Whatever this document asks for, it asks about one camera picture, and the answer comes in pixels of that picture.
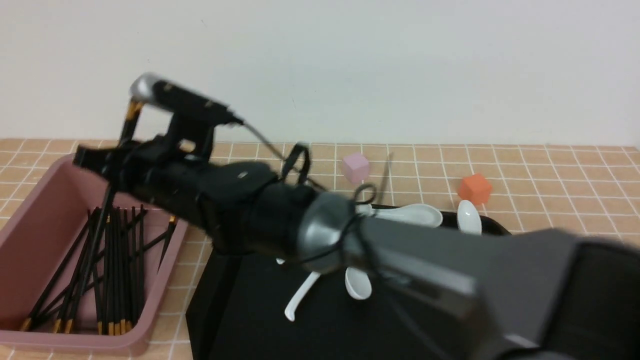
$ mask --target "white spoon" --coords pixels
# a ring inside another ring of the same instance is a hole
[[[373,210],[371,205],[358,205],[356,211],[364,215],[375,215],[377,218],[413,225],[438,227],[442,224],[440,210],[427,204],[411,204],[396,209],[377,210]]]
[[[305,282],[302,283],[302,285],[300,286],[300,289],[296,291],[296,293],[293,295],[293,297],[287,304],[287,307],[284,309],[284,316],[286,316],[290,322],[295,321],[296,309],[298,308],[298,305],[300,304],[302,299],[305,297],[309,289],[311,289],[311,287],[314,285],[316,280],[318,280],[318,278],[320,278],[319,272],[312,272],[311,274],[309,274],[309,277],[307,277],[307,280],[305,280]]]
[[[482,234],[480,214],[469,200],[462,200],[458,205],[458,227],[463,233]]]
[[[344,272],[344,285],[349,296],[356,300],[365,300],[371,296],[371,281],[364,271],[348,267]]]

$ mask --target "beige tile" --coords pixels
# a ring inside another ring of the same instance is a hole
[[[213,147],[213,152],[211,153],[211,156],[214,156],[217,158],[228,158],[230,153],[231,153],[231,143],[216,142],[216,144]]]
[[[588,233],[615,233],[616,230],[606,215],[579,215]]]
[[[564,181],[566,193],[571,196],[595,196],[587,181]]]
[[[603,181],[592,181],[591,185],[600,197],[623,197],[625,194],[616,183],[606,183]]]
[[[191,353],[191,345],[186,343],[178,343],[173,346],[173,359],[176,360],[193,360]]]
[[[513,211],[511,199],[507,195],[491,195],[484,206],[487,211]]]
[[[556,171],[561,180],[586,180],[580,167],[556,166]]]
[[[393,163],[391,164],[391,174],[394,176],[417,176],[415,163]]]
[[[180,263],[197,263],[202,252],[202,243],[186,243],[180,248],[178,262]]]
[[[555,165],[577,165],[573,151],[549,150],[551,162]]]
[[[604,162],[609,166],[631,165],[631,160],[624,152],[601,152]]]
[[[353,191],[355,190],[358,186],[360,186],[360,184],[351,184],[349,182],[349,180],[347,180],[346,177],[344,176],[337,176],[335,178],[335,189],[336,190],[342,190],[342,191]]]
[[[18,186],[18,190],[16,190],[15,194],[13,194],[14,199],[26,199],[27,195],[31,193],[36,184],[20,184]]]
[[[524,165],[500,165],[502,174],[505,178],[511,179],[530,179],[527,167]]]
[[[444,177],[444,167],[440,163],[416,163],[418,175],[422,177]]]
[[[575,210],[566,196],[548,196],[542,198],[542,203],[549,213],[574,213]]]
[[[545,210],[538,196],[512,196],[511,199],[516,207],[516,211],[543,212]]]
[[[170,341],[178,329],[180,315],[159,315],[153,327],[151,341]]]
[[[255,158],[258,151],[258,144],[256,143],[234,143],[231,148],[232,158]]]
[[[583,151],[597,151],[598,148],[591,145],[573,145],[571,146],[573,150],[583,150]]]
[[[89,355],[86,354],[60,354],[54,352],[50,360],[89,360]]]
[[[0,171],[0,180],[7,183],[21,183],[31,171],[28,168],[6,167]]]
[[[531,180],[505,180],[509,192],[514,195],[536,195],[536,189]]]
[[[13,159],[15,152],[0,152],[0,166],[5,166]]]
[[[135,360],[167,360],[168,354],[171,352],[171,344],[149,344],[147,351],[134,357]]]
[[[618,181],[637,181],[640,183],[640,172],[635,167],[611,167],[609,169]]]
[[[32,167],[35,165],[41,154],[35,154],[32,152],[19,152],[15,155],[13,160],[9,163],[9,166],[13,167]]]
[[[422,203],[422,197],[419,193],[397,193],[394,192],[394,202],[396,206],[405,206],[410,204]]]
[[[44,152],[49,143],[46,139],[27,139],[22,144],[20,151]]]
[[[629,158],[633,161],[634,164],[640,165],[640,152],[630,152],[628,153]]]
[[[600,153],[596,151],[577,151],[575,157],[580,165],[604,165]]]
[[[495,163],[493,149],[473,149],[469,148],[469,158],[473,163]]]
[[[519,214],[524,231],[536,231],[551,227],[547,214]]]
[[[42,154],[40,159],[36,162],[36,167],[48,168],[63,156],[64,154]]]
[[[360,153],[359,145],[338,145],[336,147],[337,159],[342,160],[345,156]]]
[[[482,174],[486,178],[502,179],[500,169],[495,164],[472,164],[475,174]]]
[[[606,167],[583,167],[589,180],[613,180],[613,176]]]
[[[335,161],[333,160],[315,160],[311,163],[311,170],[309,171],[309,174],[334,175],[336,170],[341,174],[341,167],[336,167],[335,165]]]
[[[391,181],[395,192],[420,192],[418,179],[415,177],[392,177]]]
[[[487,211],[487,216],[504,226],[508,231],[522,231],[518,217],[514,213],[492,213]]]
[[[437,193],[425,193],[422,194],[422,198],[425,204],[429,204],[436,209],[442,211],[453,211],[454,205],[450,195],[437,194]]]
[[[549,214],[553,227],[559,227],[572,233],[582,234],[584,230],[578,215],[574,214]]]
[[[435,177],[421,177],[420,188],[423,193],[448,193],[449,187],[446,179],[438,179]]]
[[[276,148],[277,151],[282,152],[282,147],[284,144],[282,143],[272,143],[273,147]],[[273,154],[271,150],[264,145],[263,143],[258,144],[258,159],[277,159],[278,157]]]
[[[504,180],[502,180],[502,179],[491,179],[491,180],[489,180],[489,183],[491,184],[491,186],[493,188],[492,194],[506,195],[508,193],[507,185],[505,184]]]
[[[566,192],[560,181],[536,180],[536,188],[540,195],[560,195],[566,196]]]
[[[442,161],[446,163],[468,163],[467,150],[463,147],[443,147]]]
[[[18,184],[0,183],[0,199],[11,199],[11,196],[18,188]]]
[[[528,165],[529,172],[531,173],[532,179],[557,179],[558,176],[554,168],[550,165]]]
[[[22,351],[16,350],[13,353],[12,360],[46,360],[51,355],[50,352],[32,352],[32,351]]]
[[[640,217],[637,215],[612,215],[619,233],[640,233]]]
[[[496,149],[495,155],[499,163],[522,164],[524,162],[518,149]]]
[[[628,197],[640,197],[640,183],[620,183]]]
[[[65,154],[75,150],[75,140],[51,140],[45,152],[64,152]]]
[[[0,151],[18,151],[23,139],[0,139]]]
[[[387,159],[386,146],[363,146],[362,154],[369,161],[384,161]]]
[[[176,337],[176,340],[180,341],[180,340],[188,340],[188,339],[189,339],[189,329],[187,328],[187,321],[183,319],[182,322],[180,323],[180,329],[178,330],[178,335]]]
[[[173,273],[169,280],[170,286],[190,286],[193,273],[196,270],[196,265],[182,265],[176,264],[173,267]]]
[[[437,147],[416,147],[415,158],[417,161],[441,162],[440,149]]]
[[[394,161],[415,161],[415,156],[413,156],[413,147],[390,146],[389,154],[393,155]]]
[[[607,210],[609,214],[617,214],[617,215],[631,215],[634,214],[635,211],[629,203],[627,199],[614,199],[603,197],[600,199],[604,208]]]
[[[167,289],[164,294],[162,305],[160,306],[160,312],[180,313],[184,307],[184,299],[186,296],[187,289]]]
[[[553,150],[571,150],[569,145],[547,145],[546,148]]]
[[[600,150],[600,151],[622,151],[622,147],[620,147],[620,146],[598,146],[598,150]]]
[[[523,150],[522,156],[527,164],[551,164],[546,150]]]
[[[467,177],[473,175],[469,164],[444,164],[447,177]]]
[[[578,214],[604,214],[604,208],[595,197],[574,197],[571,199]]]

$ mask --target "pink bin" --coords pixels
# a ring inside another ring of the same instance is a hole
[[[44,352],[104,353],[137,356],[148,347],[164,291],[187,231],[179,221],[158,270],[162,243],[145,253],[145,295],[142,316],[132,331],[120,336],[99,336],[93,290],[80,303],[75,334],[52,334],[51,324],[31,332],[20,332],[51,275],[86,222],[86,210],[100,206],[106,182],[93,173],[76,168],[73,155],[59,159],[35,186],[20,208],[0,231],[0,345]],[[140,207],[140,201],[118,194],[114,206]],[[145,242],[163,233],[169,214],[149,209],[144,223]],[[48,304],[69,282],[79,251],[72,258]]]

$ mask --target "black cable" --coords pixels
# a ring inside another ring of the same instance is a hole
[[[262,144],[264,144],[264,146],[266,146],[278,159],[282,160],[282,161],[286,161],[287,157],[284,156],[278,149],[275,148],[275,146],[273,146],[271,144],[271,142],[264,137],[263,134],[260,133],[260,131],[258,131],[258,129],[256,129],[255,127],[253,127],[251,124],[247,123],[247,122],[243,122],[244,127],[246,127],[247,130],[249,130],[249,132],[251,134],[253,134],[255,137],[258,138],[258,140],[260,140],[260,142]],[[300,173],[300,169],[298,169],[297,167],[293,167],[293,170],[297,173]],[[307,181],[314,186],[314,188],[317,188],[319,190],[322,191],[327,191],[328,189],[325,188],[324,186],[320,185],[317,181],[311,179],[310,177],[307,178]]]

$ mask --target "tiled countertop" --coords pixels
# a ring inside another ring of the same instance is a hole
[[[114,144],[106,140],[0,140],[0,227],[48,166],[79,143]],[[283,151],[292,147],[275,145]],[[513,233],[563,227],[640,246],[640,152],[633,147],[312,144],[311,148],[312,177],[346,196],[355,186],[340,175],[336,159],[362,152],[371,162],[370,181],[379,183],[387,153],[393,152],[386,204],[424,202],[452,211],[459,201],[456,189],[461,177],[480,172],[493,185],[489,203],[479,207],[481,214]],[[264,160],[280,168],[280,161],[257,143],[218,143],[212,157],[217,163],[242,159]],[[149,350],[140,359],[191,358],[184,311],[211,253],[209,244],[202,232],[189,230]],[[0,359],[4,358],[89,357],[0,347]]]

